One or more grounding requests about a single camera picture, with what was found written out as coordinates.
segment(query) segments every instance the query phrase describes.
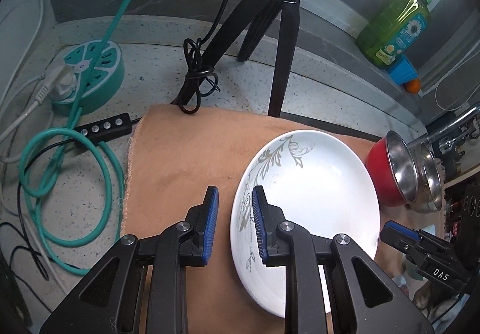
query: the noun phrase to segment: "gray leaf pattern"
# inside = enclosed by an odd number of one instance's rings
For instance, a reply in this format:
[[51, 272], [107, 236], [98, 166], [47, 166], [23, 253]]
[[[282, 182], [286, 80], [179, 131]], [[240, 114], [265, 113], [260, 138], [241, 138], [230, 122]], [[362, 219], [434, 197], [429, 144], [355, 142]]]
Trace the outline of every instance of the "gray leaf pattern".
[[[295, 142], [293, 140], [293, 134], [290, 136], [287, 136], [283, 139], [280, 139], [280, 145], [270, 151], [269, 148], [267, 148], [259, 157], [257, 160], [257, 163], [255, 166], [250, 170], [248, 179], [245, 182], [245, 190], [243, 191], [243, 197], [242, 197], [242, 203], [240, 207], [240, 214], [241, 216], [239, 217], [238, 221], [238, 231], [241, 232], [244, 229], [247, 228], [247, 226], [250, 226], [250, 256], [249, 259], [245, 263], [245, 268], [249, 269], [251, 271], [251, 265], [252, 261], [255, 261], [255, 255], [253, 252], [253, 232], [254, 232], [254, 219], [253, 219], [253, 212], [251, 208], [251, 191], [254, 186], [256, 185], [261, 185], [261, 181], [265, 178], [267, 173], [271, 170], [271, 168], [277, 166], [281, 167], [281, 159], [282, 159], [282, 152], [285, 149], [285, 145], [288, 148], [290, 156], [293, 158], [295, 161], [295, 166], [300, 166], [303, 168], [303, 160], [302, 157], [303, 155], [306, 155], [310, 151], [312, 151], [314, 145], [308, 145], [307, 147], [301, 147], [299, 146], [298, 142]], [[253, 179], [254, 183], [251, 184], [252, 181], [252, 172], [255, 170], [258, 165], [260, 165], [260, 168], [258, 169], [257, 173], [255, 174], [255, 178]]]

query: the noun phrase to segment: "red bowl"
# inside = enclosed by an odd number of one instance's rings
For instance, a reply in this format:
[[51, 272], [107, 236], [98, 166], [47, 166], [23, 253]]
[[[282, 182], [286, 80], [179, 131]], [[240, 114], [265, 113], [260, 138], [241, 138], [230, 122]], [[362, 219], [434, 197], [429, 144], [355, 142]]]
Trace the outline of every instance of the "red bowl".
[[394, 131], [373, 145], [366, 165], [380, 204], [397, 207], [417, 199], [418, 174], [407, 145]]

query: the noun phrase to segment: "green dish soap bottle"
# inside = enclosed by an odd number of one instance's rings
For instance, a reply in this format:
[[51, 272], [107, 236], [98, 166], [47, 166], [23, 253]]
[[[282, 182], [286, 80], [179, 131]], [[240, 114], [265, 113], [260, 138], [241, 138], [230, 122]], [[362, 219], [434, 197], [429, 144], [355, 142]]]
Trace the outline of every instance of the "green dish soap bottle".
[[357, 38], [363, 55], [385, 69], [417, 39], [430, 21], [431, 0], [393, 0]]

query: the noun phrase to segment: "orange cloth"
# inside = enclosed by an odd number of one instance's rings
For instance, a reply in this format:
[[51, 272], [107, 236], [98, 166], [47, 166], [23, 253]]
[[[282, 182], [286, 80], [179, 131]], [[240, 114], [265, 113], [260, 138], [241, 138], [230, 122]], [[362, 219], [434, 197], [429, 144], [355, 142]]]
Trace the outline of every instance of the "orange cloth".
[[[190, 334], [284, 332], [284, 320], [258, 306], [242, 286], [231, 256], [229, 224], [233, 198], [250, 160], [270, 140], [301, 129], [312, 128], [208, 107], [186, 115], [177, 106], [153, 106], [138, 124], [130, 144], [122, 234], [138, 238], [160, 234], [183, 220], [190, 207], [201, 204], [208, 185], [219, 189], [212, 257], [205, 268], [187, 268]], [[365, 161], [372, 142], [335, 136]], [[405, 207], [386, 211], [381, 226], [390, 218], [413, 226], [412, 219], [418, 218]], [[391, 277], [403, 271], [402, 254], [383, 243], [375, 260]]]

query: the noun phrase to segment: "metal pot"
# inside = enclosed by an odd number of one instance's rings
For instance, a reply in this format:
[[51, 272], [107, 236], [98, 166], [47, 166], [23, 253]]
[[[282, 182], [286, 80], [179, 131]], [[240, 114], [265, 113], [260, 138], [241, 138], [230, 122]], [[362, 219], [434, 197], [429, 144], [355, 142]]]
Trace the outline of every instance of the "metal pot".
[[418, 172], [419, 192], [410, 207], [419, 213], [438, 212], [442, 208], [443, 190], [434, 157], [425, 142], [412, 149], [412, 157]]
[[412, 155], [395, 131], [373, 145], [366, 167], [374, 183], [380, 204], [397, 207], [415, 202], [418, 174]]

